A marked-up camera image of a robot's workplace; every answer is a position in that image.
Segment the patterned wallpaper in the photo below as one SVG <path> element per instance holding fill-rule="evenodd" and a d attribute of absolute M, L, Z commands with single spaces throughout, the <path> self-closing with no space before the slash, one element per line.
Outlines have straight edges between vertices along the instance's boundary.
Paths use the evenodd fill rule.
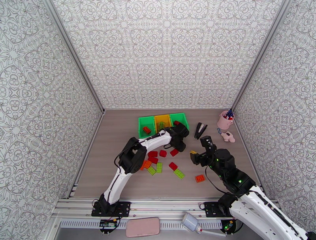
<path fill-rule="evenodd" d="M 269 197 L 316 231 L 316 1 L 295 0 L 237 105 Z"/>
<path fill-rule="evenodd" d="M 100 117 L 41 0 L 0 2 L 0 239 L 40 239 Z"/>
<path fill-rule="evenodd" d="M 226 108 L 281 0 L 53 0 L 109 108 Z"/>

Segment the pink smartphone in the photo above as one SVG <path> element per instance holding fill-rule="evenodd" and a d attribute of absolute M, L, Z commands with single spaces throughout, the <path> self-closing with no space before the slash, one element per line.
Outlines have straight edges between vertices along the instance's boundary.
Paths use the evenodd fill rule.
<path fill-rule="evenodd" d="M 158 235 L 160 223 L 158 217 L 140 218 L 129 220 L 126 224 L 126 237 L 144 237 Z"/>

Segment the black mounting plate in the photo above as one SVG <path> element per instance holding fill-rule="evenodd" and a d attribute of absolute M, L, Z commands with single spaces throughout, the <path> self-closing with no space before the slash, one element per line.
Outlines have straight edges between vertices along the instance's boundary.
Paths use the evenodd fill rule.
<path fill-rule="evenodd" d="M 224 215 L 218 207 L 218 202 L 204 202 L 204 210 L 207 218 L 230 218 L 232 215 Z"/>
<path fill-rule="evenodd" d="M 104 212 L 99 201 L 93 204 L 92 217 L 128 217 L 130 214 L 131 202 L 117 202 L 111 210 Z"/>

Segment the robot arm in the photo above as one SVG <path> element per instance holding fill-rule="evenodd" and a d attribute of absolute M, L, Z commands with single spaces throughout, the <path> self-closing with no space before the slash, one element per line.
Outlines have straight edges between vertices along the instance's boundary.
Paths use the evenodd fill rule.
<path fill-rule="evenodd" d="M 159 133 L 145 139 L 132 137 L 118 155 L 120 158 L 119 167 L 110 186 L 95 203 L 100 204 L 100 211 L 104 214 L 115 212 L 116 203 L 120 199 L 122 190 L 129 178 L 141 168 L 147 152 L 168 144 L 179 152 L 183 152 L 186 148 L 183 138 L 188 135 L 188 129 L 183 124 L 178 123 L 175 127 L 166 127 Z"/>
<path fill-rule="evenodd" d="M 246 173 L 235 166 L 235 159 L 227 149 L 217 149 L 210 136 L 200 139 L 206 152 L 191 152 L 194 164 L 209 166 L 232 193 L 218 201 L 223 214 L 241 220 L 266 240 L 316 240 L 314 232 L 306 232 L 278 209 Z M 242 202 L 247 203 L 253 211 Z"/>

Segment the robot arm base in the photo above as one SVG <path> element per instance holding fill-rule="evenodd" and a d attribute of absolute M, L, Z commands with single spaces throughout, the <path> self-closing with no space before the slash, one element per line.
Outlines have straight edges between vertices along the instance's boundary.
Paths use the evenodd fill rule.
<path fill-rule="evenodd" d="M 128 217 L 130 214 L 130 202 L 118 201 L 110 205 L 102 194 L 93 204 L 92 217 Z"/>

